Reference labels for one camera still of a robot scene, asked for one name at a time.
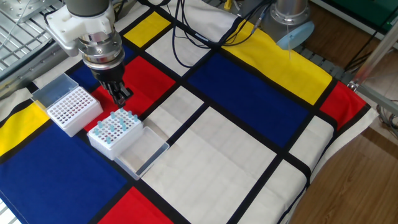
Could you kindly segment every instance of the blue square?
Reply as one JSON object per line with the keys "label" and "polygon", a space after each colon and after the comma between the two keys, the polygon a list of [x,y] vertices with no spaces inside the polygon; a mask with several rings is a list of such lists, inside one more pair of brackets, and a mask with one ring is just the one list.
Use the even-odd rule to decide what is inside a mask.
{"label": "blue square", "polygon": [[188,82],[280,147],[308,115],[306,109],[220,54]]}
{"label": "blue square", "polygon": [[87,223],[127,182],[55,124],[0,165],[0,180],[0,190],[27,222],[64,224]]}

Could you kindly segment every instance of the clear plastic lid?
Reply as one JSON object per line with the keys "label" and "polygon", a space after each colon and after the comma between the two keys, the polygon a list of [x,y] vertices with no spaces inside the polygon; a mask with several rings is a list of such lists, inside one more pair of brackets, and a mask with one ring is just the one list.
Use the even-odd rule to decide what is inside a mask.
{"label": "clear plastic lid", "polygon": [[42,89],[32,94],[32,100],[44,111],[77,88],[79,84],[63,73]]}
{"label": "clear plastic lid", "polygon": [[151,128],[144,127],[142,136],[114,161],[134,179],[138,180],[169,147]]}

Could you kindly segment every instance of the wooden floor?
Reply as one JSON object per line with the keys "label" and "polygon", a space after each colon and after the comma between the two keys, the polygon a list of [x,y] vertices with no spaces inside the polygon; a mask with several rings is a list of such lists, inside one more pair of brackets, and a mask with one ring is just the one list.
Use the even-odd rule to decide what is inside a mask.
{"label": "wooden floor", "polygon": [[[370,35],[316,5],[311,7],[315,32],[306,48],[344,67]],[[372,41],[366,52],[377,43]],[[383,59],[374,76],[398,72],[394,63],[397,52]],[[367,84],[398,98],[397,75],[370,79]],[[326,163],[290,224],[398,223],[398,140],[378,120],[371,127]]]}

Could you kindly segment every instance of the red square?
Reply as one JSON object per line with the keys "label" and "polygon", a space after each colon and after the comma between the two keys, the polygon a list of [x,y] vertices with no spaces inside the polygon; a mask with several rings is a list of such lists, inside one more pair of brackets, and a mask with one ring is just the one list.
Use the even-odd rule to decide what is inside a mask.
{"label": "red square", "polygon": [[130,189],[120,201],[99,221],[99,224],[172,223],[136,188]]}
{"label": "red square", "polygon": [[366,102],[347,86],[338,82],[320,110],[337,121],[337,130],[351,120]]}
{"label": "red square", "polygon": [[[142,57],[135,58],[126,65],[123,76],[126,87],[133,91],[133,96],[127,100],[124,107],[127,111],[140,116],[157,99],[159,99],[175,82],[159,69],[151,65]],[[118,107],[113,103],[112,97],[102,87],[98,87],[91,93],[100,103],[104,110],[96,119],[85,127],[86,131],[94,128],[98,121],[104,120],[110,112],[116,111]]]}

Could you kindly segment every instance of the mondrian pattern tablecloth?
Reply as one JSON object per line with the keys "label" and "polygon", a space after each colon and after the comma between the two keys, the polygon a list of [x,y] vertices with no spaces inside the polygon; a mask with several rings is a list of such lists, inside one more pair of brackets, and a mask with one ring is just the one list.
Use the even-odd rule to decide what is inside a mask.
{"label": "mondrian pattern tablecloth", "polygon": [[[141,3],[119,22],[129,24],[121,31],[124,82],[134,92],[125,109],[170,149],[139,181],[93,149],[86,132],[117,107],[78,62],[67,75],[104,113],[70,138],[27,90],[15,92],[0,113],[0,198],[21,223],[287,223],[324,163],[375,112],[260,30],[234,47],[200,49],[176,38],[179,58],[193,65],[185,68],[171,46],[175,1]],[[242,23],[196,0],[185,13],[213,42]],[[184,31],[202,44],[179,23],[177,36]],[[43,80],[34,83],[29,90]]]}

